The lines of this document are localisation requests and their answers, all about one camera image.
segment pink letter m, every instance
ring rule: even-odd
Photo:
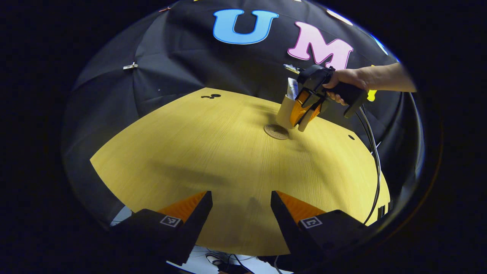
[[[307,51],[311,46],[316,64],[321,64],[330,55],[333,55],[331,61],[325,64],[326,67],[333,66],[337,70],[347,67],[348,56],[354,50],[349,44],[340,39],[335,39],[327,44],[316,27],[299,21],[295,24],[300,28],[300,35],[294,48],[287,50],[289,55],[301,60],[309,60],[310,56]]]

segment finger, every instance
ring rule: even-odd
[[[338,84],[338,73],[333,73],[332,78],[327,84],[324,84],[323,87],[327,89],[332,89]]]

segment cable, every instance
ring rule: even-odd
[[[226,270],[225,270],[225,272],[227,272],[228,271],[228,268],[230,267],[230,256],[232,256],[232,254],[228,255],[228,259],[227,259],[228,263],[226,264]]]
[[[232,256],[232,255],[233,255],[233,256],[234,256],[234,257],[237,259],[237,261],[239,262],[239,264],[240,264],[240,265],[241,265],[243,268],[245,268],[245,270],[247,270],[247,271],[249,271],[250,273],[254,274],[252,271],[250,271],[250,269],[248,269],[247,267],[245,267],[245,266],[242,264],[242,262],[240,262],[240,260],[238,259],[237,255],[235,255],[235,254],[231,254],[230,256]]]
[[[253,259],[253,258],[255,258],[255,257],[257,257],[257,256],[252,256],[252,257],[249,257],[249,258],[246,258],[246,259],[241,259],[240,261],[250,260],[250,259]]]
[[[205,255],[206,255],[206,254],[203,254],[203,255],[201,255],[201,256],[189,256],[189,257],[190,257],[190,258],[199,258],[199,257],[203,257],[203,256],[205,256]]]
[[[279,274],[282,274],[282,272],[279,270],[279,268],[277,267],[277,259],[279,258],[279,255],[276,256],[276,259],[274,260],[274,268],[277,270],[277,272]]]
[[[380,142],[377,144],[376,148],[379,148],[380,143],[382,143],[382,141],[380,141]]]
[[[369,144],[371,145],[370,149],[371,149],[371,150],[372,150],[372,152],[373,152],[374,150],[372,149],[372,140],[370,139],[369,132],[367,131],[367,128],[365,127],[365,124],[364,124],[364,122],[362,121],[362,119],[360,118],[360,116],[358,115],[358,113],[357,113],[357,112],[355,112],[355,114],[357,115],[357,118],[358,118],[358,120],[360,121],[360,124],[362,124],[362,127],[363,127],[364,132],[365,132],[365,136],[367,136],[367,139],[369,140]]]
[[[372,204],[372,209],[370,210],[370,213],[369,213],[369,216],[367,217],[367,219],[365,219],[365,221],[363,222],[364,224],[366,224],[367,221],[372,216],[372,213],[374,213],[375,206],[377,205],[377,201],[379,200],[379,193],[380,193],[380,172],[381,172],[381,170],[380,170],[380,158],[379,158],[379,154],[377,153],[377,146],[375,145],[374,133],[372,132],[372,128],[370,126],[369,120],[367,119],[367,116],[365,116],[364,109],[365,109],[364,106],[359,107],[359,110],[362,113],[362,116],[364,117],[365,122],[367,123],[367,128],[369,130],[368,133],[370,133],[370,135],[367,134],[367,137],[369,138],[369,141],[371,143],[370,145],[371,145],[371,148],[372,148],[373,153],[374,153],[375,168],[377,169],[377,188],[375,190],[375,197],[374,197],[374,202]]]

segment wooden table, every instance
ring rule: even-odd
[[[211,94],[221,97],[201,98]],[[267,135],[263,128],[276,123],[279,106],[204,88],[142,117],[107,142],[91,163],[134,212],[157,211],[211,190],[213,208],[198,245],[236,254],[287,254],[270,207],[272,190],[364,221],[377,175],[357,135],[319,117],[304,132],[290,130],[289,139]],[[389,201],[382,175],[377,207],[387,208]],[[376,220],[377,209],[367,224]]]

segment coaster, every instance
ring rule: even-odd
[[[286,140],[289,138],[287,130],[279,125],[265,125],[264,131],[272,138]]]

